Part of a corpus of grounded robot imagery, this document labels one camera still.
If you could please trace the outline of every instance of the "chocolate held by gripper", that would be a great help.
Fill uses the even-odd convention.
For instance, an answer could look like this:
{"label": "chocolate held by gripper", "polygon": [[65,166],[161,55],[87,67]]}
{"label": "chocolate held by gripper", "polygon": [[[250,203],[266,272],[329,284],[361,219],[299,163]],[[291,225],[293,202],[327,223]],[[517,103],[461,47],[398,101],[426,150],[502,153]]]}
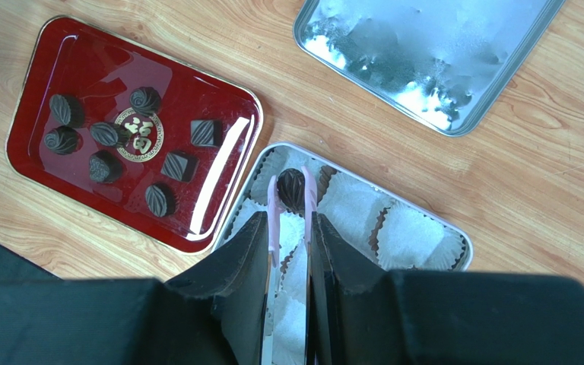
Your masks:
{"label": "chocolate held by gripper", "polygon": [[132,133],[120,125],[100,122],[90,127],[92,138],[103,146],[123,147],[128,144]]}
{"label": "chocolate held by gripper", "polygon": [[276,180],[278,197],[295,214],[302,214],[306,210],[305,187],[306,177],[297,169],[283,171]]}
{"label": "chocolate held by gripper", "polygon": [[45,146],[54,154],[70,154],[78,147],[78,132],[64,125],[45,135]]}
{"label": "chocolate held by gripper", "polygon": [[222,145],[222,122],[219,120],[192,121],[191,144],[198,147],[220,147]]}
{"label": "chocolate held by gripper", "polygon": [[80,128],[85,122],[81,103],[71,95],[56,94],[49,99],[51,115],[58,123],[72,128]]}
{"label": "chocolate held by gripper", "polygon": [[193,179],[198,158],[182,151],[171,151],[161,167],[161,173],[171,179],[188,183]]}
{"label": "chocolate held by gripper", "polygon": [[152,87],[140,87],[130,94],[130,106],[142,116],[152,116],[161,106],[161,97]]}
{"label": "chocolate held by gripper", "polygon": [[168,185],[162,182],[148,186],[146,204],[156,217],[166,217],[175,213],[175,195]]}
{"label": "chocolate held by gripper", "polygon": [[123,165],[108,151],[98,151],[90,156],[90,179],[97,183],[114,183],[123,173]]}

